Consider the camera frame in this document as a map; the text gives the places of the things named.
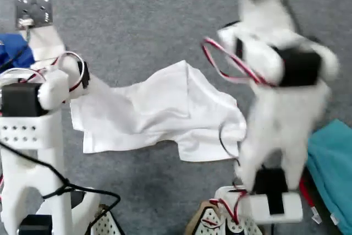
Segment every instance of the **white towel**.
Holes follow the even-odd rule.
[[[222,138],[233,155],[238,155],[237,142],[246,133],[236,100],[216,90],[186,61],[124,88],[110,88],[92,76],[89,93],[70,106],[74,129],[84,132],[84,153],[135,150],[174,140],[181,160],[216,161],[231,158],[218,138],[223,123]]]

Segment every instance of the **gray carpet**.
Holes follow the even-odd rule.
[[[236,20],[237,0],[53,0],[54,22],[65,43],[89,62],[111,86],[145,80],[155,71],[186,59],[218,89],[230,93],[247,114],[252,93],[223,81],[202,55],[205,35]],[[318,127],[334,118],[352,125],[352,0],[291,0],[306,34],[317,35],[339,56],[342,72],[332,84],[334,97]],[[13,0],[0,0],[0,32],[14,30]],[[232,180],[230,161],[186,163],[176,144],[162,142],[131,152],[82,154],[82,134],[72,130],[64,110],[65,163],[77,184],[118,192],[113,210],[126,234],[179,235],[201,200]],[[29,200],[33,213],[38,204]],[[104,203],[111,199],[102,198]],[[276,234],[327,234],[311,219],[277,225]],[[1,227],[0,234],[5,234]]]

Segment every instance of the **wire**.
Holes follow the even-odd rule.
[[[224,73],[223,71],[221,71],[215,60],[213,59],[210,51],[208,50],[208,48],[206,47],[206,44],[209,44],[211,46],[213,46],[215,49],[221,51],[222,53],[225,53],[226,56],[226,60],[228,61],[228,63],[232,66],[234,66],[235,68],[237,68],[238,70],[240,70],[240,72],[242,72],[243,74],[246,74],[247,77],[234,77],[234,76],[229,76],[228,74]],[[203,49],[203,52],[206,56],[206,58],[208,59],[208,61],[210,62],[210,64],[215,68],[215,70],[218,72],[218,74],[220,76],[222,76],[225,80],[231,82],[231,83],[235,83],[235,84],[243,84],[243,83],[248,83],[250,79],[252,79],[255,83],[257,84],[262,84],[262,83],[266,83],[264,81],[264,79],[260,76],[258,76],[256,73],[254,73],[250,67],[248,67],[248,65],[246,65],[240,58],[238,58],[236,55],[234,55],[233,53],[230,53],[228,51],[226,51],[220,44],[218,44],[215,40],[206,37],[203,41],[203,43],[201,44],[201,47]]]
[[[240,200],[243,199],[243,197],[245,197],[246,195],[247,195],[247,191],[243,191],[243,192],[240,193],[240,195],[237,198],[237,201],[236,201],[236,204],[235,204],[235,207],[234,207],[234,210],[233,210],[234,211],[234,217],[235,217],[234,221],[235,221],[236,225],[238,225],[240,223],[239,220],[238,220],[238,205],[239,205]]]
[[[38,75],[38,76],[40,76],[40,78],[41,78],[43,81],[46,81],[45,77],[44,77],[42,74],[40,74],[38,71],[36,71],[36,70],[33,70],[33,69],[31,69],[31,68],[17,68],[17,67],[10,68],[10,69],[7,69],[6,71],[2,72],[2,73],[0,74],[0,78],[1,78],[2,76],[4,76],[5,74],[8,74],[8,73],[10,73],[10,72],[16,72],[16,71],[32,72],[32,73],[33,73],[33,75],[32,75],[33,77],[36,76],[36,75]]]
[[[239,162],[239,160],[238,160],[238,156],[233,155],[231,152],[229,152],[229,151],[227,150],[227,148],[225,147],[224,142],[222,141],[221,134],[222,134],[222,130],[223,130],[224,126],[225,126],[225,123],[222,123],[222,124],[220,125],[220,128],[219,128],[219,141],[220,141],[221,147],[224,149],[224,151],[225,151],[229,156],[231,156],[234,160],[236,160],[236,162],[238,163],[239,166],[241,166],[241,164],[240,164],[240,162]]]
[[[12,147],[10,147],[9,145],[5,144],[4,142],[0,141],[0,146],[2,148],[4,148],[5,150],[21,157],[21,158],[24,158],[28,161],[31,161],[33,163],[36,163],[38,165],[41,165],[41,166],[44,166],[44,167],[47,167],[50,171],[52,171],[59,179],[60,181],[63,183],[63,186],[61,188],[59,188],[58,190],[56,190],[55,192],[53,192],[52,194],[49,194],[49,195],[45,195],[43,196],[44,199],[47,199],[47,198],[50,198],[52,196],[55,196],[55,195],[61,195],[63,193],[68,193],[68,192],[71,192],[72,190],[80,190],[80,191],[83,191],[83,192],[87,192],[87,193],[96,193],[96,194],[103,194],[103,195],[110,195],[110,196],[113,196],[116,198],[115,202],[112,203],[109,207],[107,207],[106,209],[104,209],[101,214],[99,214],[89,225],[88,225],[88,229],[90,230],[91,227],[97,223],[99,221],[99,219],[104,216],[107,212],[109,212],[112,208],[114,208],[120,201],[121,201],[121,197],[116,194],[116,193],[112,193],[112,192],[109,192],[109,191],[105,191],[105,190],[99,190],[99,189],[92,189],[92,188],[85,188],[85,187],[81,187],[79,185],[75,185],[75,184],[71,184],[69,182],[69,180],[67,178],[65,178],[62,174],[60,174],[52,165],[50,165],[49,163],[46,163],[46,162],[43,162],[43,161],[40,161],[36,158],[33,158],[29,155],[26,155]]]
[[[230,217],[235,222],[235,224],[238,225],[239,224],[238,205],[239,205],[240,200],[243,197],[245,197],[246,195],[247,195],[246,190],[241,191],[240,195],[237,198],[237,201],[236,201],[236,204],[235,204],[233,211],[230,209],[230,206],[223,199],[210,199],[209,202],[213,205],[222,204],[225,207],[225,209],[227,210],[227,212],[229,213]]]
[[[85,72],[85,64],[84,64],[84,61],[83,59],[75,52],[70,52],[70,51],[65,51],[63,52],[55,61],[54,61],[54,64],[55,63],[60,63],[61,60],[64,58],[65,55],[73,55],[74,57],[76,57],[81,63],[82,63],[82,72],[81,72],[81,75],[78,79],[78,81],[76,82],[76,84],[74,86],[72,86],[70,88],[70,92],[72,92],[73,90],[75,90],[81,83],[82,83],[82,80],[83,80],[83,76],[84,76],[84,72]]]

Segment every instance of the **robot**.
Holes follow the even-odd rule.
[[[235,177],[243,185],[219,188],[210,202],[220,208],[222,218],[235,223],[233,233],[223,228],[219,234],[260,234],[248,232],[240,219],[266,225],[303,218],[294,190],[307,159],[307,141],[330,95],[326,82],[337,76],[339,65],[332,51],[304,36],[288,0],[239,0],[239,10],[240,21],[218,31],[221,44],[210,38],[202,44],[221,77],[248,84],[255,94],[247,134],[234,157]],[[223,52],[229,65],[246,77],[222,72],[208,45]],[[277,150],[282,152],[281,168],[266,168],[264,162]],[[194,234],[212,234],[210,228]]]
[[[63,176],[61,105],[87,93],[87,64],[66,51],[53,25],[51,0],[17,0],[15,6],[16,28],[28,41],[34,63],[0,75],[0,139],[12,148],[1,148],[1,220],[9,235],[98,235],[94,219],[101,213],[105,220],[111,217],[100,207],[99,193],[106,192],[78,187]],[[30,187],[44,198],[35,215],[26,214]],[[114,234],[122,234],[114,221],[110,224]]]

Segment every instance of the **red and white wire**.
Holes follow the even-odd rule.
[[[217,204],[222,204],[226,211],[229,213],[231,219],[235,222],[236,225],[239,224],[239,219],[238,219],[238,205],[240,200],[247,195],[246,191],[241,191],[239,197],[237,198],[234,210],[231,210],[230,206],[223,200],[223,199],[210,199],[209,202],[213,205]]]
[[[215,49],[221,51],[222,53],[226,54],[227,56],[227,61],[230,65],[234,66],[236,69],[240,70],[243,74],[246,74],[247,76],[239,77],[239,76],[230,76],[223,71],[219,69],[217,66],[215,60],[213,59],[209,49],[206,47],[206,45],[211,45]],[[266,83],[264,79],[260,76],[258,76],[246,63],[244,63],[240,58],[238,58],[236,55],[233,53],[230,53],[225,50],[224,47],[222,47],[219,43],[217,43],[215,40],[206,37],[204,38],[203,43],[201,44],[203,52],[208,59],[208,61],[211,63],[211,65],[215,68],[215,70],[218,72],[218,74],[224,78],[226,81],[229,81],[231,83],[235,84],[243,84],[243,83],[248,83],[250,79],[252,79],[256,84],[263,84]]]
[[[84,72],[85,72],[85,64],[84,64],[84,61],[83,59],[75,52],[71,52],[71,51],[65,51],[63,52],[53,63],[52,65],[54,64],[60,64],[61,60],[63,58],[65,58],[64,56],[65,55],[73,55],[74,57],[76,57],[81,63],[82,63],[82,72],[81,72],[81,75],[79,76],[79,79],[78,81],[70,88],[70,92],[72,92],[73,90],[75,90],[81,83],[82,83],[82,80],[83,80],[83,76],[84,76]]]
[[[29,79],[31,79],[31,78],[33,78],[33,77],[38,75],[42,79],[42,81],[44,81],[44,82],[46,81],[45,77],[41,73],[39,73],[39,71],[33,70],[31,68],[17,68],[17,67],[7,69],[6,71],[4,71],[0,75],[0,78],[2,78],[4,75],[9,74],[11,72],[32,72],[33,74],[27,80],[29,80]]]

